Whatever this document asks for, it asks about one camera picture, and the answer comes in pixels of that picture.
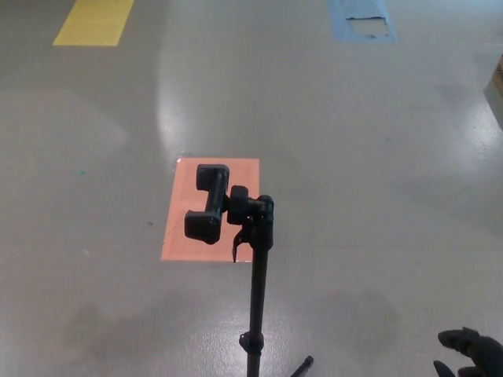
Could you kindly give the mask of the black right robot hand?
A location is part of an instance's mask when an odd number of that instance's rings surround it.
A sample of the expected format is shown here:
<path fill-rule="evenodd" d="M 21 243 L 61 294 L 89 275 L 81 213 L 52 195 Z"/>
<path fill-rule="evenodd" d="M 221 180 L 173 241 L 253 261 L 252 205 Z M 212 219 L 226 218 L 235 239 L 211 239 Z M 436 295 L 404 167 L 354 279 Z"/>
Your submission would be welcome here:
<path fill-rule="evenodd" d="M 502 344 L 495 339 L 463 327 L 439 332 L 438 340 L 444 347 L 472 360 L 473 366 L 460 368 L 456 376 L 502 377 Z M 433 361 L 433 365 L 439 377 L 455 376 L 443 362 Z"/>

